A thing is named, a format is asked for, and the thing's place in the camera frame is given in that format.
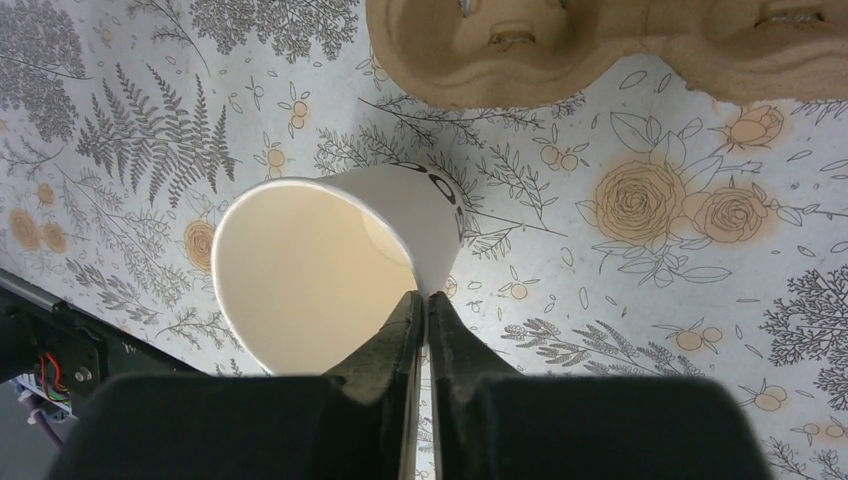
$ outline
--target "tablecloth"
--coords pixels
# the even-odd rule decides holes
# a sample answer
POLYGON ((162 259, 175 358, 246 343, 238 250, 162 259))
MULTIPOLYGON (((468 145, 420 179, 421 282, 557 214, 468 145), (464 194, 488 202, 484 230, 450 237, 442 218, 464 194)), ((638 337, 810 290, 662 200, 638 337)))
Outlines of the tablecloth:
POLYGON ((844 101, 719 103, 634 56, 445 111, 388 78, 359 0, 4 0, 0 107, 0 267, 201 370, 262 373, 209 275, 239 193, 421 162, 471 212, 446 291, 517 369, 714 378, 776 474, 848 478, 844 101))

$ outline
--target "fern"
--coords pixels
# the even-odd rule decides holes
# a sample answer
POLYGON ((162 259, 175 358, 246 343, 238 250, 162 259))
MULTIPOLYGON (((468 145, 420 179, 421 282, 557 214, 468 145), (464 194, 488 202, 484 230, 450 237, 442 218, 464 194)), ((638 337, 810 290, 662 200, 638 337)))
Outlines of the fern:
POLYGON ((123 98, 103 80, 108 113, 92 95, 94 120, 85 118, 80 129, 77 152, 94 160, 110 177, 138 192, 149 174, 148 200, 151 205, 168 186, 168 200, 176 208, 185 190, 205 179, 217 193, 218 171, 235 180, 236 160, 230 156, 226 140, 226 106, 211 127, 206 96, 200 77, 195 75, 197 95, 193 112, 183 108, 183 97, 153 67, 147 66, 159 88, 160 102, 132 82, 116 65, 123 98))

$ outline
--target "floral pattern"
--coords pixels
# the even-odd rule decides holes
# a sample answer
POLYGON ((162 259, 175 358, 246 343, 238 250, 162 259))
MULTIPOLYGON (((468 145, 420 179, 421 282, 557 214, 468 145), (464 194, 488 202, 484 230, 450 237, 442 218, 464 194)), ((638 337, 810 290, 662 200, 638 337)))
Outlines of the floral pattern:
POLYGON ((776 475, 845 478, 848 102, 740 109, 634 56, 552 105, 433 108, 355 0, 0 0, 0 27, 0 268, 262 375, 214 296, 223 213, 266 179, 417 162, 466 206, 445 290, 518 370, 716 379, 776 475))

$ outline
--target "purple cable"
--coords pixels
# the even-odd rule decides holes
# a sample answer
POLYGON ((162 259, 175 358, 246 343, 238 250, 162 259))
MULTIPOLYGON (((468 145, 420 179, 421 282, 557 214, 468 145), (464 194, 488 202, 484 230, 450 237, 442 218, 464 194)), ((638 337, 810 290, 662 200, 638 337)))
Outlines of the purple cable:
POLYGON ((53 445, 56 445, 56 448, 62 448, 64 443, 62 439, 59 438, 59 435, 53 430, 50 424, 47 422, 47 419, 44 418, 44 413, 38 410, 38 406, 35 404, 35 395, 29 395, 24 398, 24 403, 32 412, 32 416, 35 419, 35 423, 41 427, 41 430, 44 431, 44 434, 50 439, 53 445))

